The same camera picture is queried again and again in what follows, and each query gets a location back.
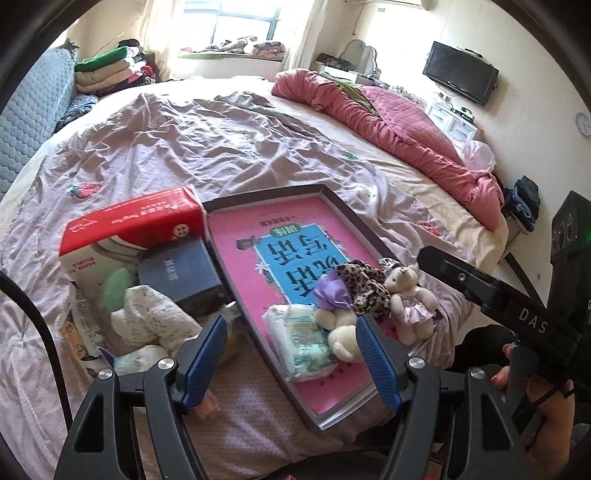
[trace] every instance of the window frame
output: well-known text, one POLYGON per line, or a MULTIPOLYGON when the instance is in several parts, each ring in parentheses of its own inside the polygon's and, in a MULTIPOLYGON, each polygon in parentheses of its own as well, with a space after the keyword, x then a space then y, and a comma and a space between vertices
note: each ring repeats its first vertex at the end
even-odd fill
POLYGON ((275 29, 277 28, 277 22, 280 21, 280 14, 281 14, 281 6, 277 5, 275 9, 275 14, 273 17, 264 17, 260 15, 248 15, 248 14, 238 14, 235 12, 228 12, 223 9, 211 9, 211 8, 185 8, 184 14, 209 14, 216 16, 216 22, 213 26, 212 36, 210 37, 209 44, 213 44, 213 39, 216 35, 216 28, 217 28, 217 21, 220 17, 234 17, 234 18, 245 18, 247 20, 261 20, 263 22, 269 22, 269 30, 267 31, 267 41, 273 40, 273 36, 275 36, 275 29))

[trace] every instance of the small box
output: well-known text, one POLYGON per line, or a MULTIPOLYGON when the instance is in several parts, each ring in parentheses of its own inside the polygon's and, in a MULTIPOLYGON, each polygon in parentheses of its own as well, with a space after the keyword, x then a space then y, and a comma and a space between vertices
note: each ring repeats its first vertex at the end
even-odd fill
POLYGON ((115 270, 135 271, 138 257, 155 245, 190 234, 205 238, 205 221, 203 205, 188 186, 133 198, 68 223, 60 262, 84 297, 100 306, 115 270))
POLYGON ((194 318, 215 312, 226 301, 205 243, 196 236, 143 253, 138 274, 141 285, 166 295, 194 318))

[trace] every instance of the pink comforter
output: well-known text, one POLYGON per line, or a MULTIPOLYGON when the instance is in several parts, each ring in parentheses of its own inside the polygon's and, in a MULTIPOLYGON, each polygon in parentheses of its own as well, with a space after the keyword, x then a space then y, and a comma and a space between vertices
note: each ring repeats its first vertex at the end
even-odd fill
POLYGON ((381 118, 347 97, 335 83, 306 69, 278 73, 271 93, 310 105, 349 126, 364 139, 423 172, 484 227, 496 230, 503 196, 494 176, 461 165, 447 137, 420 107, 377 87, 362 89, 381 118))

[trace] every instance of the red box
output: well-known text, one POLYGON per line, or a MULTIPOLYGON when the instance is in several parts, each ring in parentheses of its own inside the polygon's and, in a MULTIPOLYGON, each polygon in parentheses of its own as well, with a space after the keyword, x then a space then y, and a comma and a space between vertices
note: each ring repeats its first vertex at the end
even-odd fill
POLYGON ((111 274, 145 250, 190 233, 205 239, 205 219, 189 186, 151 193, 72 220, 61 239, 60 261, 96 304, 111 274))

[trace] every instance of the bed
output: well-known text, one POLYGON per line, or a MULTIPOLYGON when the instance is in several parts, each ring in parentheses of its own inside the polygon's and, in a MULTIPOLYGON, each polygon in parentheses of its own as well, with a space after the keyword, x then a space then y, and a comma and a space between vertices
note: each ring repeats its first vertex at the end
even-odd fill
MULTIPOLYGON (((31 296, 50 325, 74 411, 89 380, 57 332, 69 291, 57 246, 68 220, 111 203, 187 181, 196 184, 203 200, 322 181, 402 261, 412 262, 427 244, 485 271, 499 261, 508 235, 504 222, 495 232, 486 230, 414 168, 332 118, 272 96, 271 88, 272 83, 256 77, 195 79, 105 97, 91 113, 46 141, 2 199, 2 268, 31 296), (196 128, 196 119, 203 119, 207 127, 196 128), (221 128, 224 138, 218 138, 221 128), (199 135, 209 143, 196 142, 199 135), (277 141, 281 135, 285 142, 277 141), (243 137, 249 137, 251 144, 243 143, 243 137), (286 145, 292 150, 283 151, 286 145), (252 165, 247 163, 256 167, 256 174, 251 170, 248 178, 243 177, 228 152, 239 157, 236 161, 256 157, 252 165), (71 193, 73 186, 89 181, 100 184, 96 194, 78 199, 71 193)), ((438 292, 449 312, 421 354, 447 366, 453 358, 454 336, 469 317, 471 305, 432 278, 423 276, 421 282, 438 292)), ((7 302, 0 309, 6 352, 0 362, 0 401, 9 412, 0 419, 0 430, 32 478, 49 478, 66 431, 46 355, 23 314, 7 302)), ((374 398, 326 432, 309 429, 256 350, 247 345, 241 355, 233 369, 220 370, 212 383, 223 418, 187 421, 212 479, 263 476, 307 456, 338 450, 390 415, 374 398), (237 408, 240 405, 248 408, 237 408)), ((147 425, 141 419, 138 435, 147 477, 157 478, 153 452, 145 441, 147 425)))

